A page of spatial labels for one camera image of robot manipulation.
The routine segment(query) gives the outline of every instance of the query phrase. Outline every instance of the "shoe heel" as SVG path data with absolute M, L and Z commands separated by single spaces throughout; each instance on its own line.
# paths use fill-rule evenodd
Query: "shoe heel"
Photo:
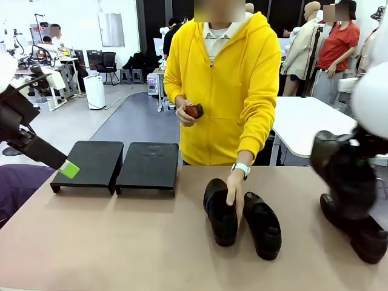
M 257 253 L 257 255 L 258 255 L 260 258 L 262 258 L 262 259 L 264 259 L 264 260 L 266 260 L 266 261 L 273 261 L 273 260 L 275 260 L 275 259 L 278 257 L 278 255 L 279 255 L 279 252 L 276 252 L 276 253 L 269 253 L 269 252 L 265 252 L 265 251 L 263 251 L 263 250 L 260 250 L 260 249 L 258 249 L 258 248 L 256 248 L 256 253 Z
M 372 256 L 366 253 L 357 243 L 354 242 L 354 240 L 350 242 L 350 245 L 353 247 L 353 250 L 359 256 L 359 258 L 363 260 L 365 263 L 374 265 L 379 263 L 381 259 L 384 257 L 384 256 Z
M 236 242 L 236 238 L 221 239 L 221 238 L 214 237 L 214 240 L 216 241 L 217 245 L 219 245 L 220 247 L 231 247 Z

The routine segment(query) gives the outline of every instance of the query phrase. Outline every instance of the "smartwatch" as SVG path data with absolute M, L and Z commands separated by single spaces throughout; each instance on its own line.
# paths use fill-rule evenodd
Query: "smartwatch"
M 246 179 L 248 178 L 248 175 L 250 173 L 250 167 L 248 167 L 247 165 L 245 165 L 245 164 L 243 164 L 241 162 L 237 162 L 236 164 L 233 165 L 232 171 L 234 171 L 235 169 L 240 169 L 240 170 L 244 171 L 244 173 L 245 173 L 244 181 L 246 181 Z

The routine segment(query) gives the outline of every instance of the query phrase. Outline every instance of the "black chair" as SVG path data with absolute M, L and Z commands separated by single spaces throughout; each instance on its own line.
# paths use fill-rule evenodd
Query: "black chair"
M 98 75 L 101 73 L 105 73 L 104 84 L 106 84 L 108 81 L 108 73 L 110 75 L 110 81 L 112 82 L 112 86 L 117 85 L 113 83 L 112 73 L 115 75 L 117 81 L 120 83 L 120 80 L 116 75 L 117 63 L 115 63 L 115 58 L 116 58 L 116 53 L 104 52 L 102 53 L 102 62 L 96 64 Z

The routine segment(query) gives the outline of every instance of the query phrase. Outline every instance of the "black leather shoe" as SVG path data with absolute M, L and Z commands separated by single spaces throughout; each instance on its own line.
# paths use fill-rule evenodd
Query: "black leather shoe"
M 275 212 L 258 195 L 244 196 L 244 217 L 255 242 L 256 253 L 262 259 L 276 259 L 281 247 L 281 230 Z
M 236 207 L 226 204 L 228 188 L 221 179 L 213 179 L 206 187 L 204 209 L 212 225 L 214 239 L 221 247 L 230 247 L 236 241 Z
M 326 219 L 350 236 L 350 244 L 360 259 L 377 264 L 387 252 L 388 232 L 372 218 L 359 220 L 343 218 L 336 211 L 336 204 L 329 194 L 321 195 L 321 208 Z

